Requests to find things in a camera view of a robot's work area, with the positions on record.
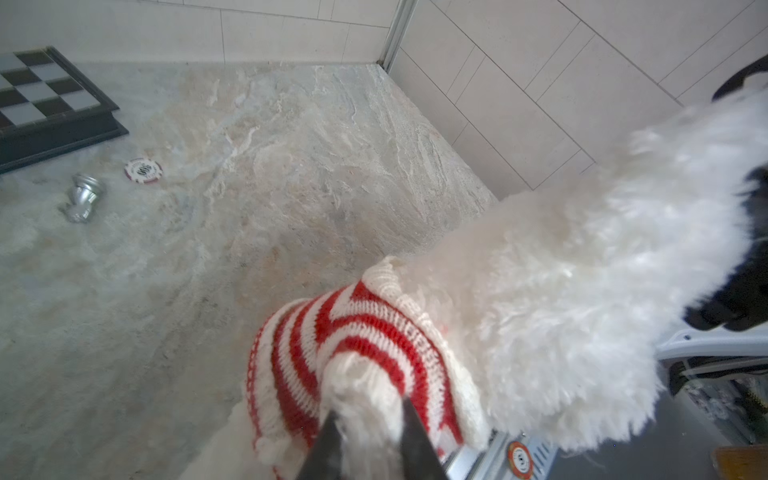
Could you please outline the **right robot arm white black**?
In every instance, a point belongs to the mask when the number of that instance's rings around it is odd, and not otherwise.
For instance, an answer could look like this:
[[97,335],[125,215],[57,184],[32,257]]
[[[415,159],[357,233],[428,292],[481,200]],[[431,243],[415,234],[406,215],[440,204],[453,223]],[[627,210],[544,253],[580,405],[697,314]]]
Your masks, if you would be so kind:
[[752,175],[759,188],[746,202],[755,242],[729,282],[686,312],[685,327],[660,346],[669,366],[669,389],[693,375],[751,373],[767,362],[767,170]]

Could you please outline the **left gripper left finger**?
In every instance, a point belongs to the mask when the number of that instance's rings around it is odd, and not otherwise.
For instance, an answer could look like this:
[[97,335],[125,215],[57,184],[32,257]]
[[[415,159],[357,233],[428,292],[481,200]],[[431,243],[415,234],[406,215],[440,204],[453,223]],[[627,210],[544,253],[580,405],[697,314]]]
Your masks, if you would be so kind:
[[338,426],[338,415],[334,411],[327,415],[295,479],[342,479],[342,434]]

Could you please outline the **white teddy bear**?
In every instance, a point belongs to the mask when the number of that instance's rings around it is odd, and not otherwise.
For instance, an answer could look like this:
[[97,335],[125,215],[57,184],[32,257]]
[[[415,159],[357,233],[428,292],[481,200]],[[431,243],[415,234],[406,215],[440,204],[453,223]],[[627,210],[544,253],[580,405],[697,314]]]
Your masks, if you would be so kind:
[[[744,202],[766,162],[767,92],[743,89],[636,132],[581,180],[515,194],[417,257],[389,256],[477,385],[490,437],[578,451],[640,434],[662,389],[659,343],[752,246]],[[185,478],[279,479],[253,449],[245,380]]]

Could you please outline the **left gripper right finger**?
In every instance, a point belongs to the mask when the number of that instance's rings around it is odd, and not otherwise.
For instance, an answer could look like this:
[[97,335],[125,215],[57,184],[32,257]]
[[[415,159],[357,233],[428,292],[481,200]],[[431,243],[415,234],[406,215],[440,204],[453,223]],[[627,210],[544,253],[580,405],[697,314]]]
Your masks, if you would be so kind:
[[408,398],[403,399],[400,452],[406,480],[448,479],[418,412]]

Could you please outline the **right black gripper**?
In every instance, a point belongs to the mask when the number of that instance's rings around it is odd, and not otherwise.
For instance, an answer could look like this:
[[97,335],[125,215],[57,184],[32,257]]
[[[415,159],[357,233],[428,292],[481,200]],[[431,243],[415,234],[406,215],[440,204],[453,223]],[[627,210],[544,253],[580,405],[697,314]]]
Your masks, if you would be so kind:
[[767,322],[767,168],[755,170],[749,178],[758,182],[744,202],[752,220],[752,246],[724,287],[700,306],[687,309],[684,320],[694,329],[743,332]]

